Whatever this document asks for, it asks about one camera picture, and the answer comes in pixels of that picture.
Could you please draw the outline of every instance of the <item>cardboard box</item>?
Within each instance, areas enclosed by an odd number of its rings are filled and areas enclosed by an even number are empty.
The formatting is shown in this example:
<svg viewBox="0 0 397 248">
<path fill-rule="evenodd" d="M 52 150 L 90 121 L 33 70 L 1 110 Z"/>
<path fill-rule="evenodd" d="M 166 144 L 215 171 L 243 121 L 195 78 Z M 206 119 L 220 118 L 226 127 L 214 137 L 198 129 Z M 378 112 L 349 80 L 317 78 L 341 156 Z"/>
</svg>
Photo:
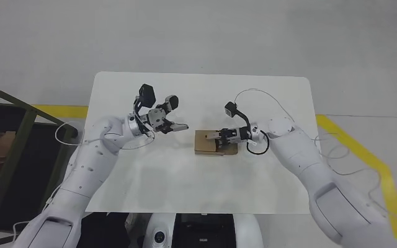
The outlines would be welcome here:
<svg viewBox="0 0 397 248">
<path fill-rule="evenodd" d="M 7 131 L 0 133 L 0 170 L 6 161 L 7 154 L 11 149 L 12 142 L 14 142 L 16 133 L 14 131 Z"/>
<path fill-rule="evenodd" d="M 206 135 L 213 132 L 215 132 L 215 130 L 196 130 L 194 136 L 195 154 L 219 156 L 237 154 L 237 144 L 229 144 L 218 149 L 214 139 L 207 139 Z"/>
</svg>

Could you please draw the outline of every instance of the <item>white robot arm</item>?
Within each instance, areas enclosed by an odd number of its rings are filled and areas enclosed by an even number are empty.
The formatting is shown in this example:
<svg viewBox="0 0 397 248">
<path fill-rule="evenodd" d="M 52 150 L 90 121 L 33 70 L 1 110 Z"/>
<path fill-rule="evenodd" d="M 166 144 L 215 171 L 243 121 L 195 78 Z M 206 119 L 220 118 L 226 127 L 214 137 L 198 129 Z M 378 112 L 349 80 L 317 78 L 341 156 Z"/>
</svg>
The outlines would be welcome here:
<svg viewBox="0 0 397 248">
<path fill-rule="evenodd" d="M 397 247 L 387 219 L 323 162 L 303 130 L 286 118 L 272 119 L 269 130 L 271 150 L 305 186 L 310 213 L 328 238 L 345 248 Z"/>
<path fill-rule="evenodd" d="M 112 171 L 120 149 L 129 141 L 153 132 L 168 133 L 188 129 L 166 115 L 178 107 L 171 95 L 146 115 L 141 107 L 151 108 L 156 98 L 151 86 L 144 84 L 134 103 L 134 112 L 125 118 L 99 120 L 84 137 L 68 163 L 65 178 L 49 205 L 25 227 L 13 247 L 76 247 L 80 238 L 81 219 L 97 189 Z"/>
</svg>

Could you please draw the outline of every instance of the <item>yellow tape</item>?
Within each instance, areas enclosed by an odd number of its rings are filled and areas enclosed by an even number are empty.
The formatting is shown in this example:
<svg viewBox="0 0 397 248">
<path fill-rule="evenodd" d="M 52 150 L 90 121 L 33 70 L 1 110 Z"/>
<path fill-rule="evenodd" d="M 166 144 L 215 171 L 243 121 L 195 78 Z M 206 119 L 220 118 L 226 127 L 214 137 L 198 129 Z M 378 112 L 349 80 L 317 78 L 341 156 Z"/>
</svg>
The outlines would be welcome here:
<svg viewBox="0 0 397 248">
<path fill-rule="evenodd" d="M 317 124 L 321 128 L 325 129 L 329 133 L 337 133 L 337 135 L 333 136 L 339 140 L 340 143 L 348 147 L 352 153 L 354 153 L 369 167 L 378 171 L 381 178 L 380 188 L 383 193 L 386 209 L 391 213 L 389 214 L 391 229 L 395 238 L 397 238 L 397 216 L 395 214 L 397 212 L 397 191 L 390 168 L 387 164 L 382 162 L 359 142 L 343 131 L 342 128 L 332 122 L 327 116 L 317 115 L 316 119 Z"/>
<path fill-rule="evenodd" d="M 33 105 L 33 107 L 57 118 L 86 118 L 88 106 Z"/>
<path fill-rule="evenodd" d="M 58 118 L 86 118 L 88 106 L 64 106 L 64 105 L 33 105 L 34 107 Z M 344 146 L 348 147 L 359 159 L 371 168 L 377 170 L 381 177 L 380 188 L 385 199 L 386 209 L 391 213 L 397 212 L 397 191 L 390 168 L 348 135 L 342 128 L 337 126 L 325 115 L 317 115 L 317 124 L 329 133 L 334 135 Z M 397 216 L 389 214 L 391 229 L 397 238 Z"/>
</svg>

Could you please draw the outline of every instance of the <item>gray floor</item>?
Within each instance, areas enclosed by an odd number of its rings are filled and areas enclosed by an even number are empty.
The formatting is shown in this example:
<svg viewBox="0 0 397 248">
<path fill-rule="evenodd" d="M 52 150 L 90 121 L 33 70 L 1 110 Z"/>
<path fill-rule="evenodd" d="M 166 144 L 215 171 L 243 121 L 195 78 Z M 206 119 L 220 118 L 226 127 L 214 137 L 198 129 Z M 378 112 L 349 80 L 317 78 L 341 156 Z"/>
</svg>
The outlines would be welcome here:
<svg viewBox="0 0 397 248">
<path fill-rule="evenodd" d="M 99 71 L 304 76 L 316 113 L 397 179 L 396 27 L 394 0 L 5 0 L 0 85 L 30 104 L 87 105 Z M 268 247 L 334 246 L 308 215 L 258 218 Z"/>
</svg>

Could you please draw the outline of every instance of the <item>white tabletop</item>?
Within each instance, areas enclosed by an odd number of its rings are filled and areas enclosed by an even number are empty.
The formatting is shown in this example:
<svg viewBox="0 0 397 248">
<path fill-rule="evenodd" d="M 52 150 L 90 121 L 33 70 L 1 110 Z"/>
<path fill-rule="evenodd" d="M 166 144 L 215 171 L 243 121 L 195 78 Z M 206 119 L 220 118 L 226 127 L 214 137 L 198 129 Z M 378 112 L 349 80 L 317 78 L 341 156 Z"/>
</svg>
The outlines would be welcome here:
<svg viewBox="0 0 397 248">
<path fill-rule="evenodd" d="M 195 130 L 245 125 L 239 117 L 227 116 L 224 106 L 249 88 L 271 93 L 297 125 L 310 137 L 317 136 L 306 78 L 101 72 L 95 77 L 86 127 L 104 115 L 123 117 L 131 112 L 142 84 L 154 87 L 156 104 L 163 103 L 168 95 L 177 95 L 179 107 L 167 118 L 187 123 L 189 129 L 167 135 L 157 133 L 149 146 L 121 151 L 87 211 L 308 213 L 306 190 L 271 150 L 261 156 L 249 154 L 245 147 L 239 147 L 235 156 L 194 154 Z M 273 99 L 261 92 L 245 92 L 236 102 L 250 122 L 258 122 L 264 131 L 270 118 L 286 116 Z M 144 140 L 133 141 L 126 148 Z"/>
</svg>

